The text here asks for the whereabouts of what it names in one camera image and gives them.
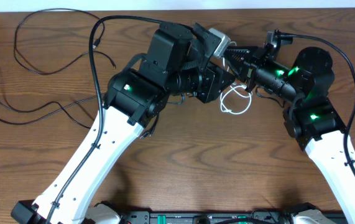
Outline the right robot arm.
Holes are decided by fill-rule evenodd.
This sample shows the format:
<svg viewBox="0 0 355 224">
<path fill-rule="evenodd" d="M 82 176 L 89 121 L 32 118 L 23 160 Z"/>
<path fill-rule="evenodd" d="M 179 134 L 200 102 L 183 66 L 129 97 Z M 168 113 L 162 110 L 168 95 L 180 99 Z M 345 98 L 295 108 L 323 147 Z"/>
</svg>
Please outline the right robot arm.
<svg viewBox="0 0 355 224">
<path fill-rule="evenodd" d="M 355 223 L 355 150 L 328 91 L 334 82 L 329 52 L 307 47 L 291 68 L 268 47 L 228 47 L 224 59 L 248 92 L 262 88 L 289 104 L 283 112 L 291 138 L 320 170 L 348 223 Z"/>
</svg>

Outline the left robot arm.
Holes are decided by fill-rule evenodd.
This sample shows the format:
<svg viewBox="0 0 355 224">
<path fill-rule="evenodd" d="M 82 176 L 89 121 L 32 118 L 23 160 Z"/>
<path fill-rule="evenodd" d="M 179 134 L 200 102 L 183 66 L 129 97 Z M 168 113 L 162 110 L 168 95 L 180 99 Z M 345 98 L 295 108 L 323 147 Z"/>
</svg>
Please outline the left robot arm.
<svg viewBox="0 0 355 224">
<path fill-rule="evenodd" d="M 99 186 L 124 150 L 149 135 L 147 125 L 170 96 L 190 93 L 208 103 L 233 82 L 211 61 L 229 44 L 216 29 L 162 22 L 148 51 L 110 79 L 90 131 L 59 176 L 36 199 L 17 202 L 11 217 L 19 223 L 119 223 L 111 207 L 91 206 Z"/>
</svg>

